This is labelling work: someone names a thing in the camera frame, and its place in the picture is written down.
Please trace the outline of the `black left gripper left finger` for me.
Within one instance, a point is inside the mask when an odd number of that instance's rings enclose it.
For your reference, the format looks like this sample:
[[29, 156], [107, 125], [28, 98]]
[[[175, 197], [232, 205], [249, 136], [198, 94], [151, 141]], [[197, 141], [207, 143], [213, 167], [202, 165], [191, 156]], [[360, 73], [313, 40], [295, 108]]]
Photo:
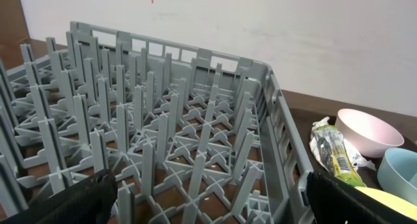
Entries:
[[59, 193], [8, 217], [1, 224], [107, 223], [118, 185], [109, 169], [84, 178]]

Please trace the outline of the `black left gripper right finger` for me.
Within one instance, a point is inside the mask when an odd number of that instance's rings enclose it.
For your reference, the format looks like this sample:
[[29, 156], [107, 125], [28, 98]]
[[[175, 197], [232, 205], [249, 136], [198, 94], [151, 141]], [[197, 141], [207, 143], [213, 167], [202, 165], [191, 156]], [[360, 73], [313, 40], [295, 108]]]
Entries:
[[306, 196], [317, 223], [416, 223], [360, 188], [317, 171], [308, 175]]

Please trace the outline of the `green snack wrapper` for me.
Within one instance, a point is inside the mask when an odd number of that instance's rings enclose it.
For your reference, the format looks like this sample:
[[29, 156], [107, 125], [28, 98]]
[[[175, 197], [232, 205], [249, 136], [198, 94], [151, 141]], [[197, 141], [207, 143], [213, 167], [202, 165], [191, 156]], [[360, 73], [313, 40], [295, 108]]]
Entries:
[[314, 127], [310, 148], [316, 160], [334, 177], [354, 187], [366, 187], [347, 155], [343, 135], [335, 126]]

